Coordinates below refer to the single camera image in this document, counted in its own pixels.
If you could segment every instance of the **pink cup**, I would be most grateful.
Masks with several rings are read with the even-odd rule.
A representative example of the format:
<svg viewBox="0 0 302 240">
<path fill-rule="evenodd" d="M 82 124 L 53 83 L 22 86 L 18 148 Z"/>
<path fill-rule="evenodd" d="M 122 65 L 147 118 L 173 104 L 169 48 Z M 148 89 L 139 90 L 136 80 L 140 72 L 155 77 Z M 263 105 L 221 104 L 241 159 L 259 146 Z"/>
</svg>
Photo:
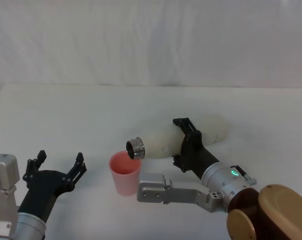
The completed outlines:
<svg viewBox="0 0 302 240">
<path fill-rule="evenodd" d="M 109 162 L 116 191 L 123 196 L 137 192 L 141 160 L 132 160 L 127 151 L 114 154 Z"/>
</svg>

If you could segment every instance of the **white backdrop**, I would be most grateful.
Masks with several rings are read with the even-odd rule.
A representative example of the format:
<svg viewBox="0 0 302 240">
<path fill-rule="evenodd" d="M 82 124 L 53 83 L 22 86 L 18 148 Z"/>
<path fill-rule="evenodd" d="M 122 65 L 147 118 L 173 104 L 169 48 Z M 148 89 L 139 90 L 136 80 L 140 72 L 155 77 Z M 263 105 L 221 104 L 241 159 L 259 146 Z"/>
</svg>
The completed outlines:
<svg viewBox="0 0 302 240">
<path fill-rule="evenodd" d="M 302 87 L 302 0 L 0 0 L 3 82 Z"/>
</svg>

